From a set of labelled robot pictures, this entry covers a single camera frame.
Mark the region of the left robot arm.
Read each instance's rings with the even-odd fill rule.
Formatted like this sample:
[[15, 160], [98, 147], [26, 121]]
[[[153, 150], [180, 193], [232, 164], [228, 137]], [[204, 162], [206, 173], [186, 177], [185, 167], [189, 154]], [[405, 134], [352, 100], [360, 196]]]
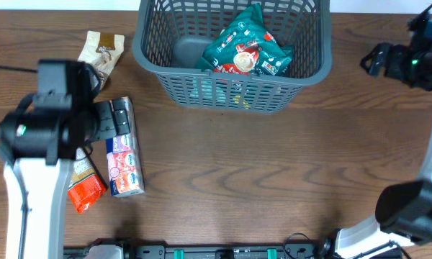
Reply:
[[40, 60], [37, 86], [0, 122], [8, 196], [7, 258], [62, 258], [76, 151], [130, 132], [118, 100], [95, 102], [102, 80], [76, 60]]

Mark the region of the Kleenex tissue multipack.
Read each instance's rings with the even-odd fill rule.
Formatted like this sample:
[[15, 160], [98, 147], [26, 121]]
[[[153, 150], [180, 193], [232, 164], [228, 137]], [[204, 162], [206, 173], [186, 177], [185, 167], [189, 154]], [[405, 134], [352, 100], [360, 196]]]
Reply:
[[109, 187], [111, 195], [117, 198], [145, 192], [133, 104], [129, 97], [120, 99], [127, 104], [130, 133], [105, 141]]

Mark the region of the small teal snack packet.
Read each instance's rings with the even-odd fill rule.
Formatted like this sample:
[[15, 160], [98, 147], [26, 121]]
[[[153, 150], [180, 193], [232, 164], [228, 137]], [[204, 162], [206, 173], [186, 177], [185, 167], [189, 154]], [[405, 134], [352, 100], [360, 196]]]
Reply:
[[212, 102], [217, 105], [224, 104], [226, 101], [226, 91], [221, 86], [212, 86], [210, 81], [203, 81], [200, 88], [197, 87], [197, 81], [192, 81], [192, 87], [189, 88], [189, 99], [191, 104], [202, 102], [209, 106]]

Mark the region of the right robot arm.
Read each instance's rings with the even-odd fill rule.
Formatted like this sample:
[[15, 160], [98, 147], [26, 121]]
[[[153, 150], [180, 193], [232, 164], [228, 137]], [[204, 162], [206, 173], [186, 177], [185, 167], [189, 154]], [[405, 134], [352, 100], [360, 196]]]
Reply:
[[[425, 9], [407, 23], [409, 45], [379, 43], [360, 66], [371, 76], [383, 73], [410, 88], [432, 91], [432, 18]], [[315, 258], [408, 258], [407, 247], [432, 243], [432, 130], [416, 178], [388, 186], [375, 213], [337, 230], [315, 251]]]

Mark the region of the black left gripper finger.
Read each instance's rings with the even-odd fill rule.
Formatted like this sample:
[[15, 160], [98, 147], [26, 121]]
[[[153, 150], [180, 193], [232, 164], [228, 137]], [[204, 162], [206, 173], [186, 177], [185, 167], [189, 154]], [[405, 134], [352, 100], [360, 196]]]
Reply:
[[114, 115], [108, 101], [97, 102], [94, 104], [96, 115], [96, 132], [93, 141], [107, 140], [117, 135], [114, 123]]
[[127, 104], [124, 99], [112, 100], [112, 113], [117, 136], [130, 133], [130, 123], [127, 114]]

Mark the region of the green Nescafe 3-in-1 bag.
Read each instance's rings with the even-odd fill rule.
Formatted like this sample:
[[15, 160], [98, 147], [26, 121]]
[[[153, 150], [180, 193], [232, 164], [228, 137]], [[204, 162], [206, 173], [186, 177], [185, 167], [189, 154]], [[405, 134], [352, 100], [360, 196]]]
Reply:
[[201, 71], [283, 76], [293, 60], [293, 46], [281, 47], [265, 28], [261, 5], [243, 10], [204, 50], [195, 65]]

